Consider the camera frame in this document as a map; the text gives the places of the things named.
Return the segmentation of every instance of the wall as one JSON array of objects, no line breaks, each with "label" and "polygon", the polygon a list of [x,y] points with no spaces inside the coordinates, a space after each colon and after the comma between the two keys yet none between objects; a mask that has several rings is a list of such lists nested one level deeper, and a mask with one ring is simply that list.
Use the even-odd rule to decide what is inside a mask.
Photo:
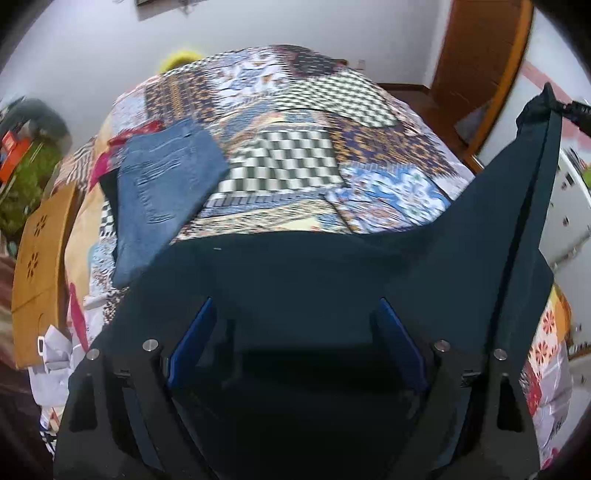
[{"label": "wall", "polygon": [[[591,100],[591,80],[586,69],[550,20],[536,9],[523,65],[490,136],[478,154],[480,162],[487,165],[515,139],[515,119],[525,104],[541,92],[546,81],[553,84],[554,93],[563,102]],[[582,137],[578,129],[565,122],[563,146],[576,145],[579,141],[587,144],[588,138]]]},{"label": "wall", "polygon": [[423,77],[423,85],[431,88],[435,73],[437,71],[437,64],[439,64],[439,57],[443,50],[443,42],[447,33],[447,26],[449,24],[449,15],[452,12],[452,0],[437,0],[439,11],[437,14],[437,21],[435,22],[435,30],[433,31],[433,42],[431,43],[431,53],[425,76]]},{"label": "wall", "polygon": [[439,0],[204,0],[140,20],[133,0],[54,0],[0,73],[0,96],[27,94],[63,116],[73,148],[99,129],[115,98],[180,48],[203,54],[293,43],[366,61],[376,82],[422,83]]}]

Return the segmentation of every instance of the red flower print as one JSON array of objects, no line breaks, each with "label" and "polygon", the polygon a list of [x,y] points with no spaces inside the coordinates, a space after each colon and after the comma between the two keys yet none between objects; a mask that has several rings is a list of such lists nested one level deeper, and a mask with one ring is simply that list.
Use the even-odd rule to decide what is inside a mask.
[{"label": "red flower print", "polygon": [[548,344],[545,340],[542,340],[538,345],[535,347],[535,361],[538,365],[544,363],[544,357],[548,355]]},{"label": "red flower print", "polygon": [[556,322],[554,321],[554,312],[552,310],[546,310],[544,312],[544,318],[542,318],[542,328],[546,335],[554,331]]}]

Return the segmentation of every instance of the denim fabric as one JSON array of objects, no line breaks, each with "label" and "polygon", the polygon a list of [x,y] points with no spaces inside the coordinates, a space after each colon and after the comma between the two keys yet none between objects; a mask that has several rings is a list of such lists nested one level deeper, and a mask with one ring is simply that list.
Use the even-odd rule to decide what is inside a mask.
[{"label": "denim fabric", "polygon": [[213,138],[190,118],[131,138],[122,153],[115,288],[150,264],[228,170]]}]

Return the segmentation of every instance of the black and white checkered pattern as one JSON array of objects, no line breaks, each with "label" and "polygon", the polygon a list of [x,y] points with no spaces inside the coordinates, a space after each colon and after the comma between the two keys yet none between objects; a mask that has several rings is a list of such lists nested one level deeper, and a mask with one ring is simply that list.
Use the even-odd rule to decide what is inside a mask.
[{"label": "black and white checkered pattern", "polygon": [[278,110],[324,110],[366,127],[391,127],[396,119],[379,87],[353,70],[293,82],[275,97]]},{"label": "black and white checkered pattern", "polygon": [[115,219],[111,212],[111,205],[108,200],[103,203],[103,208],[100,213],[100,228],[99,235],[101,238],[112,236],[115,233]]},{"label": "black and white checkered pattern", "polygon": [[264,201],[265,196],[342,183],[326,130],[273,129],[237,150],[228,176],[218,184],[207,206],[244,203],[251,195]]}]

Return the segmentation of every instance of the brown door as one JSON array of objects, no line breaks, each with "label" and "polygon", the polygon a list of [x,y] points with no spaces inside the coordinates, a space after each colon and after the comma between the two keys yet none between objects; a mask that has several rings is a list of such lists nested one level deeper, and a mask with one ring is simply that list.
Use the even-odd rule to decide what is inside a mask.
[{"label": "brown door", "polygon": [[452,122],[490,101],[511,53],[521,0],[454,0],[431,95]]}]

